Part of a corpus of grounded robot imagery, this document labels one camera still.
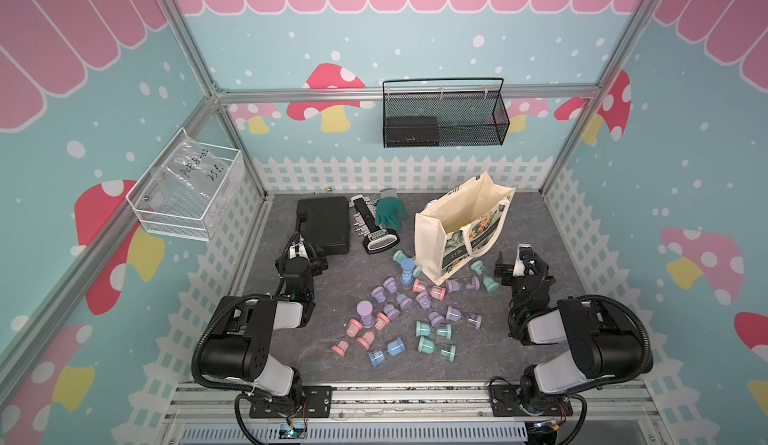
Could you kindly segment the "large purple hourglass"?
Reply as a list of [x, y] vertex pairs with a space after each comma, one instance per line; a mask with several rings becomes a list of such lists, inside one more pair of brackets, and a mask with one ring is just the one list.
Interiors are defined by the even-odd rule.
[[373, 315], [374, 307], [373, 304], [368, 300], [360, 301], [356, 308], [357, 314], [359, 316], [359, 322], [362, 324], [362, 327], [364, 329], [371, 329], [375, 325], [375, 318]]

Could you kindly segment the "cream floral canvas tote bag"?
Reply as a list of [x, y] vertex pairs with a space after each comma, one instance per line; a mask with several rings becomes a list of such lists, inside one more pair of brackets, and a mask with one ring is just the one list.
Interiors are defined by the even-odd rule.
[[483, 173], [429, 202], [415, 216], [415, 261], [423, 274], [441, 285], [486, 254], [503, 230], [515, 192]]

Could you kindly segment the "teal hourglass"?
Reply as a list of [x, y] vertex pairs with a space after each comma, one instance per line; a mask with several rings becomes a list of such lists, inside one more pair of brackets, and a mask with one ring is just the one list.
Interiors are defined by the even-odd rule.
[[401, 267], [404, 265], [411, 266], [411, 272], [414, 278], [418, 278], [422, 273], [422, 267], [417, 265], [412, 258], [407, 257], [401, 250], [397, 250], [394, 253], [393, 260]]

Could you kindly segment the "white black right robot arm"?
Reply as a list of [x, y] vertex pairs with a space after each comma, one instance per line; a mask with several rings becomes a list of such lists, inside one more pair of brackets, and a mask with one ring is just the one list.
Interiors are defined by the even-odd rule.
[[550, 289], [556, 278], [529, 245], [517, 247], [512, 263], [499, 255], [494, 277], [511, 289], [511, 338], [524, 346], [567, 346], [557, 357], [524, 370], [516, 391], [523, 413], [560, 410], [572, 395], [632, 381], [652, 370], [650, 334], [638, 315], [598, 294], [567, 297], [552, 305]]

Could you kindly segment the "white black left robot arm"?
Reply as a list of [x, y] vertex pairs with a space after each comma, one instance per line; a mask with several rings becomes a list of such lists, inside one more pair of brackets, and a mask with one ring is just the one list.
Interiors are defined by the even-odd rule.
[[300, 372], [270, 353], [273, 332], [301, 329], [315, 309], [314, 277], [328, 268], [322, 251], [295, 232], [276, 260], [274, 294], [254, 293], [221, 299], [191, 360], [195, 383], [237, 391], [288, 414], [305, 402]]

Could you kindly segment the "green hourglass by bag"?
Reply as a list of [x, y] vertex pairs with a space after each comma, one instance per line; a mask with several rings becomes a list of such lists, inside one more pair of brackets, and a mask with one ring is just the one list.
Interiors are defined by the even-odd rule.
[[474, 261], [470, 268], [488, 293], [493, 293], [500, 288], [500, 283], [485, 272], [485, 266], [481, 260]]

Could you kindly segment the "purple hourglass upper cluster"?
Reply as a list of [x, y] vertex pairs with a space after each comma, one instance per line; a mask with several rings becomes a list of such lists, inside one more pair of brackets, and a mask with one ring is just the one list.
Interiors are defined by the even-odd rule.
[[370, 295], [379, 304], [386, 302], [387, 297], [398, 292], [398, 281], [394, 276], [390, 276], [384, 282], [375, 287]]

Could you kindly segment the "purple hourglass right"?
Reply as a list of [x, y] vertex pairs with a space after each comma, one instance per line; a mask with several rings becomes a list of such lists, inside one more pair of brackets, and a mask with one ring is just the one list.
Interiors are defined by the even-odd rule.
[[483, 316], [481, 314], [470, 312], [465, 313], [454, 306], [447, 307], [445, 318], [452, 323], [466, 321], [476, 330], [480, 330], [483, 325]]

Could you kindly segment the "pink hourglass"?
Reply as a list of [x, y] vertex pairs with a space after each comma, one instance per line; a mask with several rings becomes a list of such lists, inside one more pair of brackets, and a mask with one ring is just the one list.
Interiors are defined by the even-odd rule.
[[391, 321], [387, 315], [382, 312], [378, 313], [369, 325], [364, 325], [359, 320], [351, 319], [346, 327], [346, 335], [350, 338], [355, 338], [365, 331], [381, 331], [390, 323]]
[[412, 291], [417, 295], [426, 293], [432, 299], [443, 301], [446, 289], [441, 286], [430, 286], [425, 280], [416, 279], [412, 285]]
[[352, 350], [362, 350], [369, 352], [373, 348], [375, 342], [375, 333], [373, 331], [365, 331], [362, 335], [356, 338], [342, 339], [335, 345], [332, 345], [330, 350], [339, 357], [346, 357]]

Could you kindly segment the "pink hourglass front left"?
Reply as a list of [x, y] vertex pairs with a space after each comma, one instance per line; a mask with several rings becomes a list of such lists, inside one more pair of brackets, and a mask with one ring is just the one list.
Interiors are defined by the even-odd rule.
[[362, 350], [369, 352], [373, 348], [375, 342], [375, 333], [373, 331], [365, 331], [362, 335], [356, 338], [342, 339], [335, 345], [332, 345], [330, 350], [339, 357], [346, 357], [352, 350]]

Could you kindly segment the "green hourglass middle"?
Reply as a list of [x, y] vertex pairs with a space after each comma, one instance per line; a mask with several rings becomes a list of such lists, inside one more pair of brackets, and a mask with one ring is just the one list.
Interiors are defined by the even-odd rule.
[[417, 321], [415, 324], [415, 335], [418, 338], [429, 338], [432, 335], [444, 340], [452, 338], [452, 326], [450, 324], [432, 327], [424, 322]]

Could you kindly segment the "green hourglass front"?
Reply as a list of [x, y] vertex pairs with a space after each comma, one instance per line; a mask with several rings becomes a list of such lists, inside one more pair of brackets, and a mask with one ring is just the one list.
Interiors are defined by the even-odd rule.
[[457, 347], [454, 344], [436, 344], [427, 337], [420, 337], [417, 345], [419, 353], [439, 356], [443, 360], [453, 363], [457, 354]]

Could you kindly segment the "black plastic tool case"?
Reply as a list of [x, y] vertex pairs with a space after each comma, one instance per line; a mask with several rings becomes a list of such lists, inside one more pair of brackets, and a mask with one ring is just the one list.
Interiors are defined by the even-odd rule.
[[295, 230], [326, 256], [350, 251], [350, 212], [348, 200], [329, 195], [304, 198], [297, 202]]

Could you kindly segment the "green work glove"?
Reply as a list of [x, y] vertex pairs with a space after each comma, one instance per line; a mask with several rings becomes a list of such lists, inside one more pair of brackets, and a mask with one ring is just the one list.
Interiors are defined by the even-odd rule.
[[405, 206], [397, 191], [394, 188], [381, 190], [380, 199], [376, 203], [375, 224], [382, 229], [398, 231], [407, 218]]

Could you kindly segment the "clear acrylic wall bin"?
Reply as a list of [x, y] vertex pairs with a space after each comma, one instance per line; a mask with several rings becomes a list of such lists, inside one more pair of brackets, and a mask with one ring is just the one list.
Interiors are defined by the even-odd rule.
[[180, 129], [126, 200], [145, 232], [207, 242], [244, 177], [239, 150]]

